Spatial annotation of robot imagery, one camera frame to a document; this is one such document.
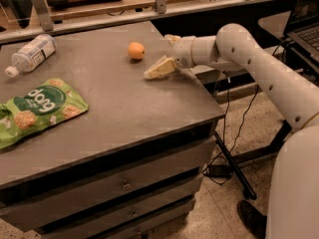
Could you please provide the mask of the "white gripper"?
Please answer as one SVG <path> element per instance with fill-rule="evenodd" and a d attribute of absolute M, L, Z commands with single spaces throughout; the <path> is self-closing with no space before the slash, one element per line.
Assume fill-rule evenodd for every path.
<path fill-rule="evenodd" d="M 144 77 L 147 80 L 159 79 L 173 73 L 176 69 L 176 65 L 180 68 L 192 68 L 194 66 L 192 60 L 192 44 L 195 39 L 194 36 L 181 37 L 178 35 L 166 34 L 164 38 L 172 45 L 171 54 L 173 58 L 162 56 L 158 59 L 144 72 Z"/>

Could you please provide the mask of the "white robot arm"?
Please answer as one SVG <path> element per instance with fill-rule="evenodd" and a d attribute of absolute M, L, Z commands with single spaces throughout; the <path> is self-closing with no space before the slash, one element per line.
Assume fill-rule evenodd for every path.
<path fill-rule="evenodd" d="M 214 36 L 167 38 L 172 56 L 148 68 L 146 79 L 229 61 L 250 74 L 292 127 L 276 157 L 267 213 L 245 200 L 237 204 L 245 227 L 257 239 L 319 239 L 319 88 L 265 52 L 238 24 Z"/>

